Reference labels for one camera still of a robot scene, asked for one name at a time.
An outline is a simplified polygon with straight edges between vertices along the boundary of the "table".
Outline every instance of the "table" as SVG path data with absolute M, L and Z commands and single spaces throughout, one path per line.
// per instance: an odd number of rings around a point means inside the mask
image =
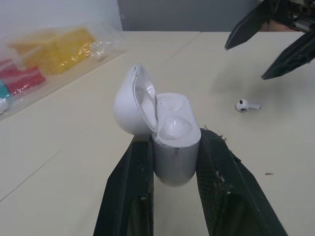
M 0 234 L 93 234 L 107 178 L 132 139 L 112 102 L 142 62 L 158 93 L 186 95 L 199 125 L 227 138 L 288 234 L 313 235 L 313 65 L 259 78 L 300 34 L 259 33 L 228 52 L 227 33 L 124 34 L 124 55 L 0 122 Z M 262 110 L 236 112 L 241 98 Z M 208 235 L 195 178 L 181 188 L 155 179 L 155 235 Z

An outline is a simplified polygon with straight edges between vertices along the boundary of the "wireless earbud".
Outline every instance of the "wireless earbud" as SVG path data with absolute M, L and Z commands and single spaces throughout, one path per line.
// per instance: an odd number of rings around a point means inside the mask
M 248 109 L 260 110 L 260 108 L 260 105 L 250 104 L 245 99 L 238 100 L 236 103 L 236 109 L 239 112 L 246 112 Z

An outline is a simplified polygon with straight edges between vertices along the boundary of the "plastic bag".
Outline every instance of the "plastic bag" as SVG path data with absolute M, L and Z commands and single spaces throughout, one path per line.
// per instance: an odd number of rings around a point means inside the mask
M 47 28 L 0 42 L 0 119 L 121 54 L 106 23 Z

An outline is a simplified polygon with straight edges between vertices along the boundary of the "white wall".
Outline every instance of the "white wall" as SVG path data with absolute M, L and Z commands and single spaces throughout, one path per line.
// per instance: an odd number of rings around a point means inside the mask
M 20 30 L 107 21 L 122 30 L 116 0 L 1 0 L 0 37 Z

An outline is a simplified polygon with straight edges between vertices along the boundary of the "white charging case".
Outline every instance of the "white charging case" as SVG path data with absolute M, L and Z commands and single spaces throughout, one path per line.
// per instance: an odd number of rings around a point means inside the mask
M 152 135 L 154 172 L 163 183 L 181 186 L 193 177 L 201 132 L 184 95 L 156 95 L 148 72 L 138 64 L 118 91 L 114 117 L 129 134 Z

